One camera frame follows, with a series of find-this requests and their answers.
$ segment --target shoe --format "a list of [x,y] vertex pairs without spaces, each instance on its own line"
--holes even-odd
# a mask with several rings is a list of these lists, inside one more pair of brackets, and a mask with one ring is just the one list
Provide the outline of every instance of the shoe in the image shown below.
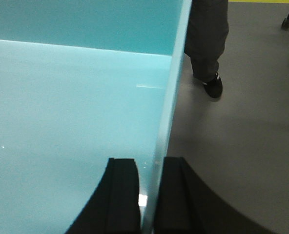
[[218,73],[216,73],[213,80],[206,83],[203,82],[203,86],[211,98],[219,98],[223,93],[223,83]]

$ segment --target person's leg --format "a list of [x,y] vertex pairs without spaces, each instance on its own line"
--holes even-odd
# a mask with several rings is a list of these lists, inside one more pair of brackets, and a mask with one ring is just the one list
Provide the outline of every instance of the person's leg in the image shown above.
[[218,58],[228,35],[228,0],[193,0],[187,29],[185,53],[191,58],[194,77],[213,80]]

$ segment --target office chair wheel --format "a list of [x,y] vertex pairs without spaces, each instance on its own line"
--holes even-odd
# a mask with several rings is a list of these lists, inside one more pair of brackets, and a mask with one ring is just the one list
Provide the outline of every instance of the office chair wheel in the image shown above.
[[282,29],[288,29],[289,28],[289,19],[285,18],[281,24]]

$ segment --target black foam padding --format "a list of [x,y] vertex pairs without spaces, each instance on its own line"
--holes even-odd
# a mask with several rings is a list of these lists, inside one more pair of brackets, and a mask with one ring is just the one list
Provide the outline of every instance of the black foam padding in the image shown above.
[[179,158],[164,159],[154,233],[193,233]]
[[138,171],[134,160],[116,159],[107,216],[107,234],[140,233]]
[[98,187],[65,234],[139,234],[138,196],[134,160],[110,158]]

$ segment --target concrete floor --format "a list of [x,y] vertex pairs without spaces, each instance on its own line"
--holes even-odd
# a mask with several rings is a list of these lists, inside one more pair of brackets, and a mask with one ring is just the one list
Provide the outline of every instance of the concrete floor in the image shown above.
[[288,12],[289,4],[229,4],[222,98],[210,99],[193,81],[185,57],[168,150],[279,234],[289,234],[289,31],[280,28]]

